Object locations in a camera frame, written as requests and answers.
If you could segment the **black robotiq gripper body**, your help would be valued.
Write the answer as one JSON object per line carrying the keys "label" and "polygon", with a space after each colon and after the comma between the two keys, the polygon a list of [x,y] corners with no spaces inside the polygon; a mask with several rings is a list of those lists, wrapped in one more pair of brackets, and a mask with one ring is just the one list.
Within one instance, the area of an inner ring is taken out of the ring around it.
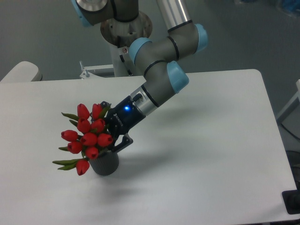
{"label": "black robotiq gripper body", "polygon": [[133,99],[127,96],[107,112],[104,120],[108,125],[108,131],[111,136],[118,138],[120,135],[128,133],[131,128],[144,118],[146,116],[134,105]]}

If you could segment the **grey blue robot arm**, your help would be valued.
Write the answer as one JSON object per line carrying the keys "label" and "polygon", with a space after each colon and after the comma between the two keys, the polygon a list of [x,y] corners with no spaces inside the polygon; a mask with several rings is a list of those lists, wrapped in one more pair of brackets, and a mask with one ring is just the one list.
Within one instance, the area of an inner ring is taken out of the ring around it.
{"label": "grey blue robot arm", "polygon": [[204,49],[208,35],[202,25],[193,23],[183,0],[157,1],[168,32],[159,42],[149,39],[151,25],[136,0],[74,0],[72,4],[84,26],[101,24],[107,42],[128,49],[134,70],[145,78],[144,84],[107,113],[109,134],[114,141],[122,137],[122,142],[106,149],[119,152],[132,143],[128,135],[132,127],[188,84],[178,61]]}

